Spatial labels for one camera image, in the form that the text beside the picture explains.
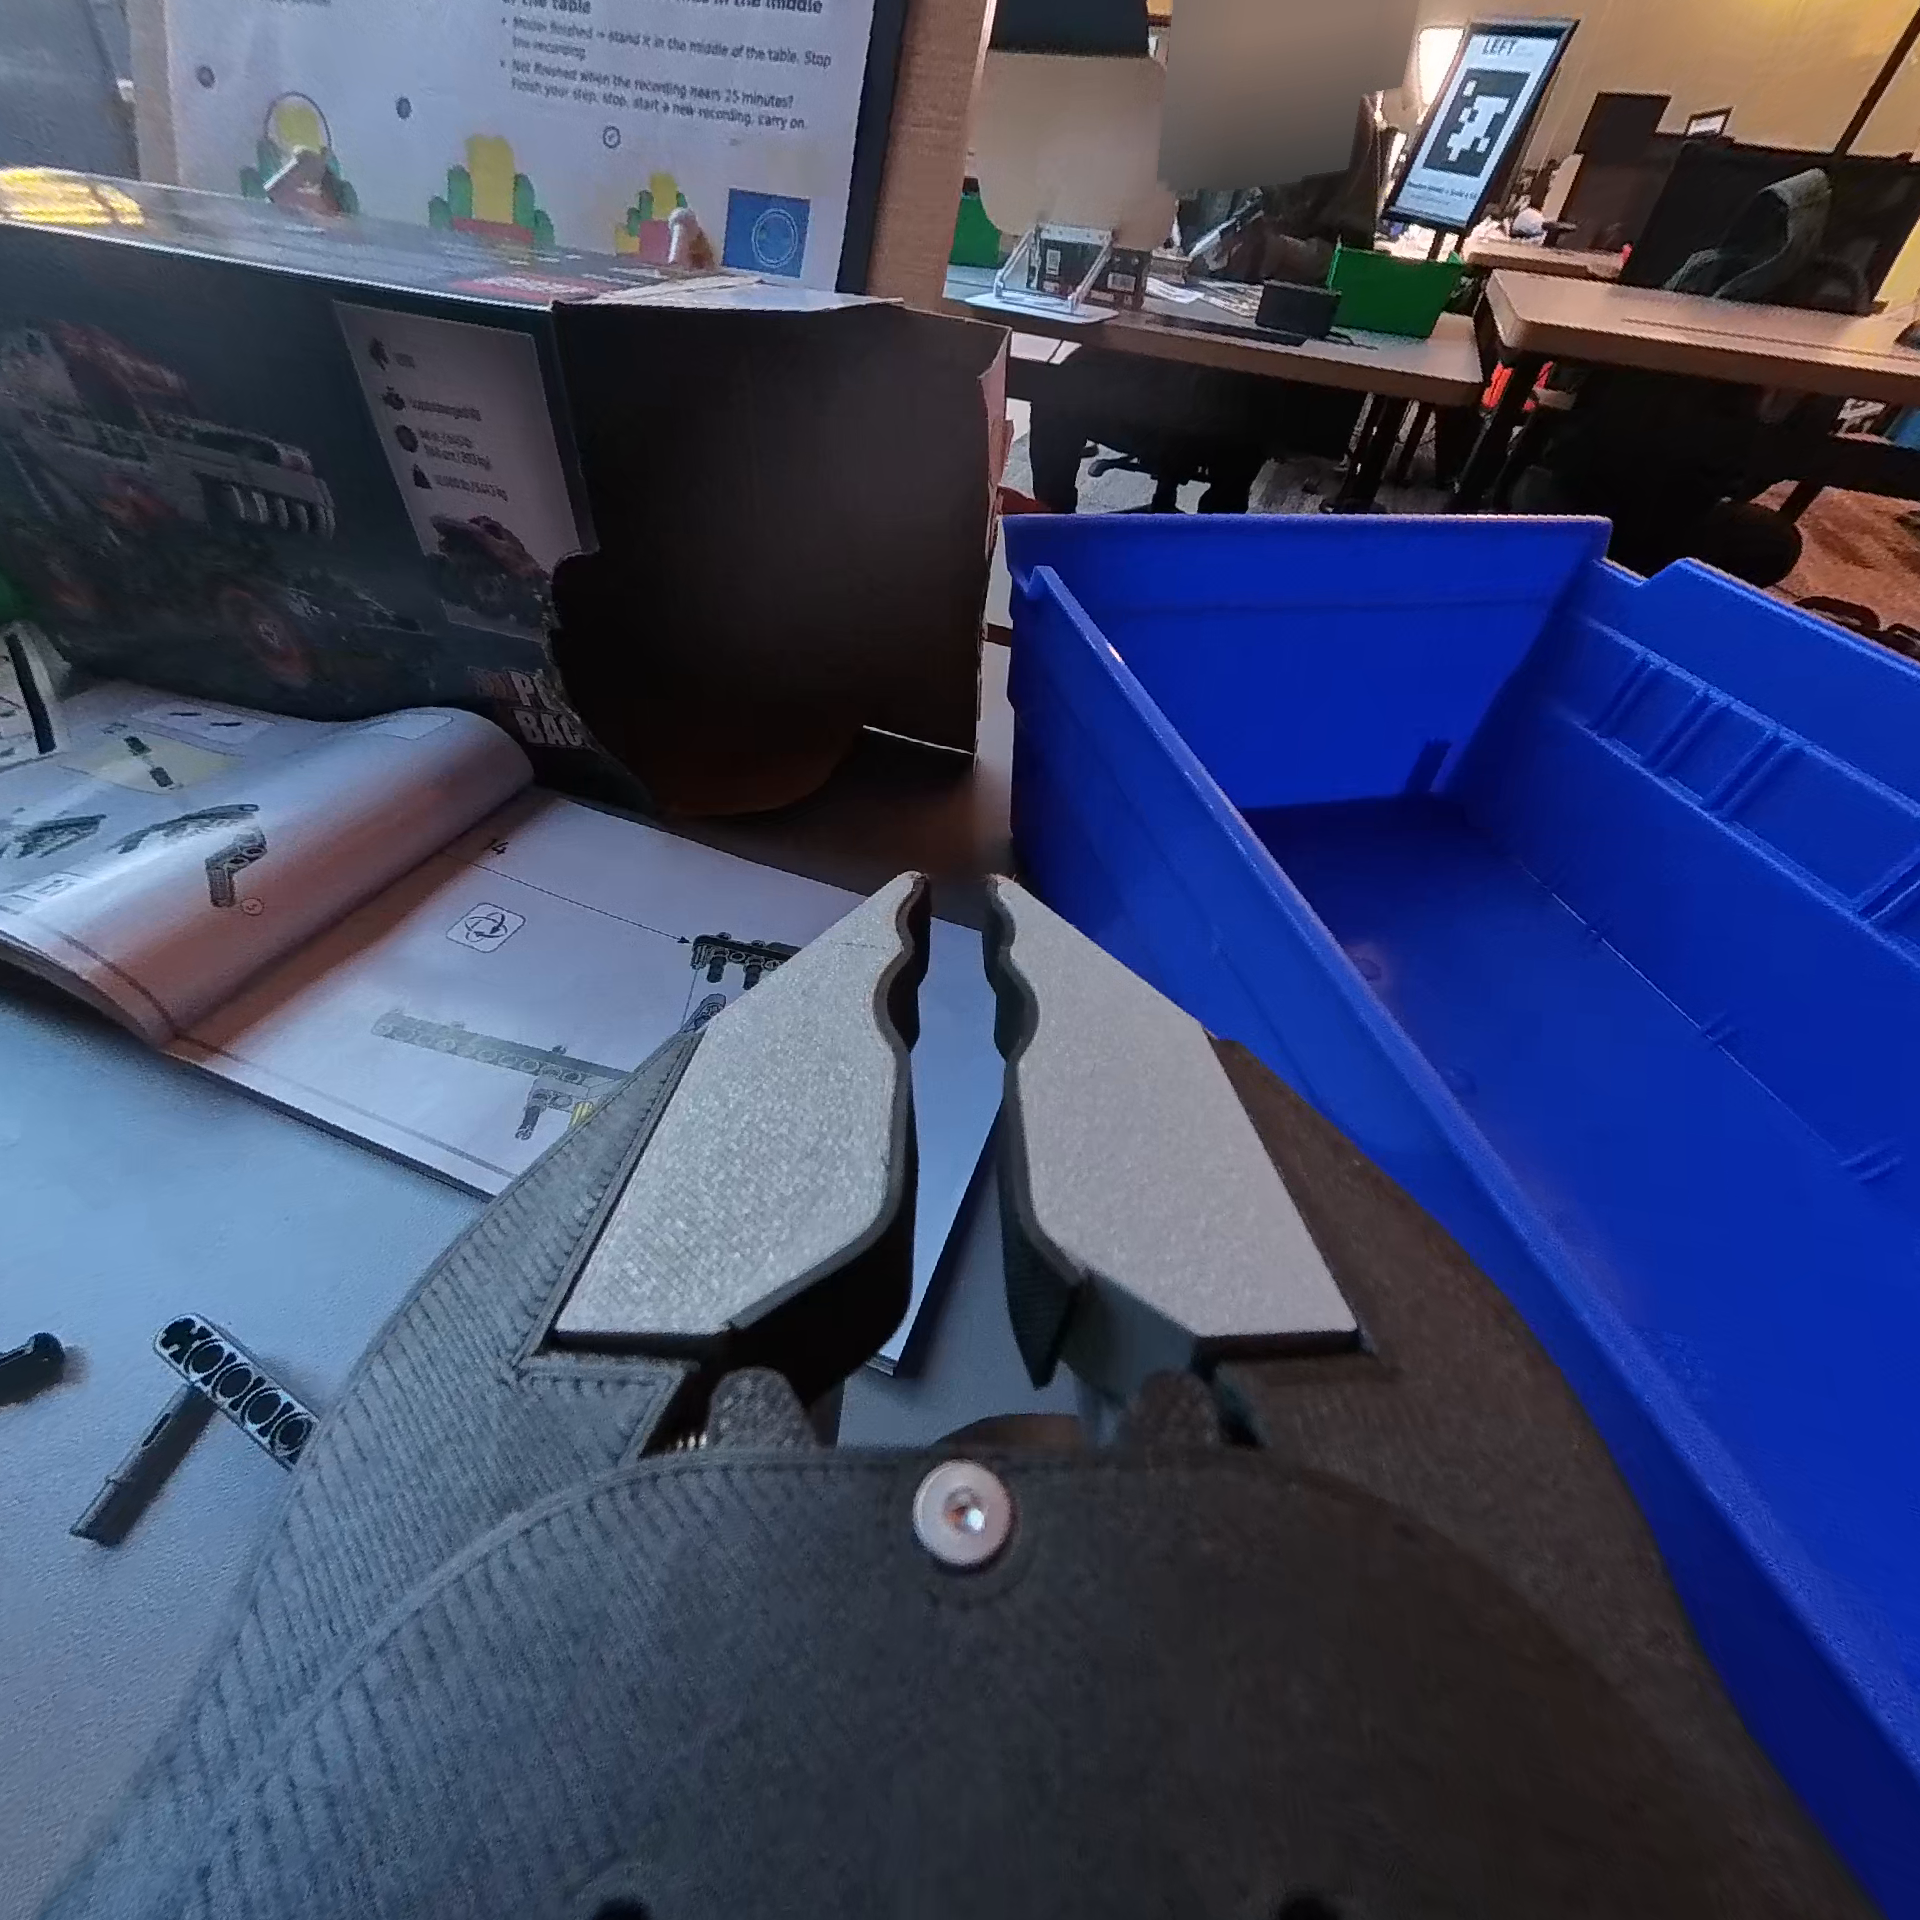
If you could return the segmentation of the beige table with groove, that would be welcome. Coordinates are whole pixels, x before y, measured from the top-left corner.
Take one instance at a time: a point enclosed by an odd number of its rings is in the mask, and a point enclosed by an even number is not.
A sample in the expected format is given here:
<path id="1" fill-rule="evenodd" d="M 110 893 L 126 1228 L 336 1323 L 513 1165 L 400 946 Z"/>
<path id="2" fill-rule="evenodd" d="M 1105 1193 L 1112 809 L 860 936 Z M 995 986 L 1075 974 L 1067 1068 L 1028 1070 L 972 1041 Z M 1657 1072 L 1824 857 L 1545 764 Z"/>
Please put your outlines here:
<path id="1" fill-rule="evenodd" d="M 1918 407 L 1918 348 L 1900 347 L 1893 311 L 1795 311 L 1527 273 L 1494 273 L 1484 311 L 1510 381 L 1457 474 L 1462 515 L 1510 484 L 1510 442 L 1550 363 Z"/>

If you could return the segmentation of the open instruction booklet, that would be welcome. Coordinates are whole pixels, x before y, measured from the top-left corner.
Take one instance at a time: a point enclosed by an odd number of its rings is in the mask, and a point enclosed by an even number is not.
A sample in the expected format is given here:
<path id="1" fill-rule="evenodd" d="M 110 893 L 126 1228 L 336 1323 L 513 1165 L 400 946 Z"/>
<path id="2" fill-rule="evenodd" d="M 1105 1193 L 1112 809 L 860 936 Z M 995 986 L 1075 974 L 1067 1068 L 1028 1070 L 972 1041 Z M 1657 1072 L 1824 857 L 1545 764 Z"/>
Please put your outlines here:
<path id="1" fill-rule="evenodd" d="M 4 959 L 157 1053 L 494 1197 L 665 1037 L 953 838 L 857 753 L 804 831 L 712 848 L 538 784 L 454 707 L 303 721 L 67 689 L 4 770 Z"/>

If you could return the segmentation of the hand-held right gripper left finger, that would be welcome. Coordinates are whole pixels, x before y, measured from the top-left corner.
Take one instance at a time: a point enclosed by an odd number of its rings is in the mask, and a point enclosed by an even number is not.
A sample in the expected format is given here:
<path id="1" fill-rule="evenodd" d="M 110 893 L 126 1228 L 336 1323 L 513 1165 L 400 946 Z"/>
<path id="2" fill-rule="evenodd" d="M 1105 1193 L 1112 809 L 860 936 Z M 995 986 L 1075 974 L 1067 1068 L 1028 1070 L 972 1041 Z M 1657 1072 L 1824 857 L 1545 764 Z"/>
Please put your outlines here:
<path id="1" fill-rule="evenodd" d="M 545 1343 L 832 1397 L 912 1298 L 928 879 L 900 873 L 702 1024 Z"/>

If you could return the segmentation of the clear acrylic stand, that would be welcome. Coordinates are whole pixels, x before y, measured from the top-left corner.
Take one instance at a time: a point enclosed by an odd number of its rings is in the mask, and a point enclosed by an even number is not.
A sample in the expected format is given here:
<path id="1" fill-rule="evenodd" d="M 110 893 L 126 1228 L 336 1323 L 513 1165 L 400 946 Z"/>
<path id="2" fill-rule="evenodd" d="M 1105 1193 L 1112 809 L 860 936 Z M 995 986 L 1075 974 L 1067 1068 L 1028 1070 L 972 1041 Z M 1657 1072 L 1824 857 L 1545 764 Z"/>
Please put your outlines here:
<path id="1" fill-rule="evenodd" d="M 1099 225 L 1031 222 L 995 267 L 994 297 L 1040 311 L 1116 311 L 1110 279 L 1116 234 Z"/>

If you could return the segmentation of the green plastic bin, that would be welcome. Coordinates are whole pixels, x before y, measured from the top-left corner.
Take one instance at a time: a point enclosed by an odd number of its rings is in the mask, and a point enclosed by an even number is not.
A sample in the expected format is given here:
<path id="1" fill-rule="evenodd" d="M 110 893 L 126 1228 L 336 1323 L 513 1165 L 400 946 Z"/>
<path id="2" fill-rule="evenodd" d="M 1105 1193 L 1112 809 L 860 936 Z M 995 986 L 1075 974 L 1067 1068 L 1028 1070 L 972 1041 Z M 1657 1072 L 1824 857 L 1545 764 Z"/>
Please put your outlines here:
<path id="1" fill-rule="evenodd" d="M 1462 254 L 1402 259 L 1337 242 L 1324 279 L 1324 292 L 1336 297 L 1333 331 L 1426 344 L 1450 306 L 1465 273 Z"/>

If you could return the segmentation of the black lego beam with holes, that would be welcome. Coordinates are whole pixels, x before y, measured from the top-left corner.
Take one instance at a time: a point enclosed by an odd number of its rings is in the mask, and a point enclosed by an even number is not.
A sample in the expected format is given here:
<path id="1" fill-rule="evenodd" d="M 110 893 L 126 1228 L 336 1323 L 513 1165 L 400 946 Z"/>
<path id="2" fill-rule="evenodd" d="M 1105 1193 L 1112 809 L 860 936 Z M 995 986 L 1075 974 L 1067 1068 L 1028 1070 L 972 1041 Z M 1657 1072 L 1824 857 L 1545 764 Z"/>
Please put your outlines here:
<path id="1" fill-rule="evenodd" d="M 272 1462 L 301 1463 L 316 1414 L 226 1329 L 184 1313 L 156 1333 L 156 1353 Z"/>

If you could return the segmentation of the brown cardboard post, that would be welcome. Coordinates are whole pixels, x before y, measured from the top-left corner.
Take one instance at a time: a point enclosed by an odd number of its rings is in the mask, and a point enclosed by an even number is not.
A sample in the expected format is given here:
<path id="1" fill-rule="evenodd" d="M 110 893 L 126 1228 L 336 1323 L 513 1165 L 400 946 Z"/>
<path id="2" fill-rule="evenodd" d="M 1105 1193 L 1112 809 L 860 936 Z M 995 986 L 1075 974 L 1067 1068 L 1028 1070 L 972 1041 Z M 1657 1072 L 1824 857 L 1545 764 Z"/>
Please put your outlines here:
<path id="1" fill-rule="evenodd" d="M 994 22 L 995 3 L 904 3 L 868 267 L 872 297 L 928 312 L 943 303 Z"/>

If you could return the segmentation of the blue plastic bin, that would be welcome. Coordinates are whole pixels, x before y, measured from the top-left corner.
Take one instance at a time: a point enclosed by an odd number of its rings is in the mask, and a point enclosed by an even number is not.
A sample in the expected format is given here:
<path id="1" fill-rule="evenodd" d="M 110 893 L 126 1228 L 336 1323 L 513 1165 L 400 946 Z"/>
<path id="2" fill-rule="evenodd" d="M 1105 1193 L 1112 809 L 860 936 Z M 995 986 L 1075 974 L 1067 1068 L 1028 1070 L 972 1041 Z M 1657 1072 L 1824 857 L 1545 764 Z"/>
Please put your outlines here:
<path id="1" fill-rule="evenodd" d="M 1432 1213 L 1918 1916 L 1918 666 L 1585 518 L 1015 518 L 1040 898 Z"/>

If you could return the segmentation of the long beige table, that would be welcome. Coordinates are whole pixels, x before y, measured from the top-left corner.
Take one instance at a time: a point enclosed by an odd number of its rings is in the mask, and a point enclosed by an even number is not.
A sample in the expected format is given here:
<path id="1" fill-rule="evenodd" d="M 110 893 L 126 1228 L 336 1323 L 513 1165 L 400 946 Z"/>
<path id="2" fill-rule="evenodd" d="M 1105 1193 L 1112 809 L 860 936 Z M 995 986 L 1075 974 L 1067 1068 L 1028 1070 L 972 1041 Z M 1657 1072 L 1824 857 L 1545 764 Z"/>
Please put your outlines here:
<path id="1" fill-rule="evenodd" d="M 1200 282 L 1175 295 L 1147 282 L 1139 311 L 1069 306 L 1039 295 L 994 292 L 986 267 L 959 273 L 943 306 L 999 320 L 1055 347 L 1055 363 L 1011 363 L 1009 388 L 1028 401 L 1033 498 L 1075 511 L 1079 463 L 1099 445 L 1157 472 L 1157 511 L 1177 484 L 1204 477 L 1204 511 L 1242 515 L 1260 465 L 1284 457 L 1336 457 L 1357 429 L 1333 515 L 1375 506 L 1381 474 L 1414 404 L 1447 409 L 1482 397 L 1484 372 L 1465 317 L 1426 338 L 1324 336 L 1256 328 L 1256 283 Z"/>

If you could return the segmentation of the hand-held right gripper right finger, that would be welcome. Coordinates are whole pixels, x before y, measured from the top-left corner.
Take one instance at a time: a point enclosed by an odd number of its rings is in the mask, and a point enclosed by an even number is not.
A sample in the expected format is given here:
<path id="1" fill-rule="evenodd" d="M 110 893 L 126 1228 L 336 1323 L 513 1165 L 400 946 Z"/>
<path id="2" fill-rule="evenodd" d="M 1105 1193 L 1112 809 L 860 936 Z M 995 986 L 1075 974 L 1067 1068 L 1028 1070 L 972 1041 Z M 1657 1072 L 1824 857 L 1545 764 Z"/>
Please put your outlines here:
<path id="1" fill-rule="evenodd" d="M 1362 1359 L 1315 1241 L 1211 1030 L 1031 890 L 986 882 L 1005 1065 L 995 1191 L 1028 1381 L 1117 1422 L 1160 1373 Z"/>

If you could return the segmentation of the black lego set box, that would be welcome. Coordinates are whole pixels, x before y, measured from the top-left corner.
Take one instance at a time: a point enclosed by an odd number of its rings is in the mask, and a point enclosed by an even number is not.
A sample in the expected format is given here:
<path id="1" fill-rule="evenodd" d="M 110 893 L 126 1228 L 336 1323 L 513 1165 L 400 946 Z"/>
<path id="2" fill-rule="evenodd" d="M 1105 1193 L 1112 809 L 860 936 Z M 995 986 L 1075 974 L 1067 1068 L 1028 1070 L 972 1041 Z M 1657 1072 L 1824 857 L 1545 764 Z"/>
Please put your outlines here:
<path id="1" fill-rule="evenodd" d="M 764 273 L 4 169 L 4 599 L 81 670 L 466 707 L 759 815 L 972 755 L 1009 332 Z"/>

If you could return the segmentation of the black lego axle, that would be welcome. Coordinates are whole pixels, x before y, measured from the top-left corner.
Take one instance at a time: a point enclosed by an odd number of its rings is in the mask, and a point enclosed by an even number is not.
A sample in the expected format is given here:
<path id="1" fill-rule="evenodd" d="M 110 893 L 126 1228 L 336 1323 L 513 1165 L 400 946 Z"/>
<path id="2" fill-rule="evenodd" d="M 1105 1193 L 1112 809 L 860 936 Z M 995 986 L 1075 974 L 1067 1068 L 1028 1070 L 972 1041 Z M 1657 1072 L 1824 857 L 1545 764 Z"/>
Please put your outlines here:
<path id="1" fill-rule="evenodd" d="M 92 1545 L 117 1549 L 165 1490 L 168 1477 L 178 1474 L 210 1414 L 215 1406 L 196 1387 L 182 1387 L 67 1533 Z"/>

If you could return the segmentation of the screen with black-white marker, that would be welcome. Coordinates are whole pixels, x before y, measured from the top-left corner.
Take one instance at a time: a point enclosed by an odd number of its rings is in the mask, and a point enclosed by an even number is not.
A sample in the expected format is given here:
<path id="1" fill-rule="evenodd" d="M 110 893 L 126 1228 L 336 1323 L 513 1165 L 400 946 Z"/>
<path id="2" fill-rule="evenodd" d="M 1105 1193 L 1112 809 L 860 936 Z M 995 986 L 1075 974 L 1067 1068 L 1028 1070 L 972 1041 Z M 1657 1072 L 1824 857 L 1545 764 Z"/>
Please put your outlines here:
<path id="1" fill-rule="evenodd" d="M 1388 191 L 1383 222 L 1467 235 L 1520 163 L 1574 33 L 1571 17 L 1472 22 Z"/>

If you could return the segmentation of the paper sheet with line drawing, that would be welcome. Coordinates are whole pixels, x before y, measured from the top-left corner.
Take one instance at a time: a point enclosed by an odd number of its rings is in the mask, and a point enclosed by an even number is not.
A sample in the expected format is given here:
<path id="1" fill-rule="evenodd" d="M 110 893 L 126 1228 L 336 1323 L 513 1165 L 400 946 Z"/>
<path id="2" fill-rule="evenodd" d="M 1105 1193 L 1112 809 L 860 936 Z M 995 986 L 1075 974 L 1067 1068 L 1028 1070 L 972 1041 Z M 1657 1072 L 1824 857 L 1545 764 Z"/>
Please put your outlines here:
<path id="1" fill-rule="evenodd" d="M 4 620 L 4 770 L 67 751 L 71 679 L 67 659 L 31 620 Z"/>

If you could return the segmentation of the white instruction poster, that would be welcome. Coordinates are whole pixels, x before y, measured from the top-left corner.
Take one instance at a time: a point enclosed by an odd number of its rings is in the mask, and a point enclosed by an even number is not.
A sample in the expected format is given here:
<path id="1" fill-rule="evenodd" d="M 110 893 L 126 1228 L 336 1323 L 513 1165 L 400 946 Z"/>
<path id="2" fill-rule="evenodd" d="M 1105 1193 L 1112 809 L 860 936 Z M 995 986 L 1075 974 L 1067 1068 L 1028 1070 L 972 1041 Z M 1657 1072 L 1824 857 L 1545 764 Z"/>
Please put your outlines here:
<path id="1" fill-rule="evenodd" d="M 863 292 L 904 3 L 126 3 L 139 172 Z"/>

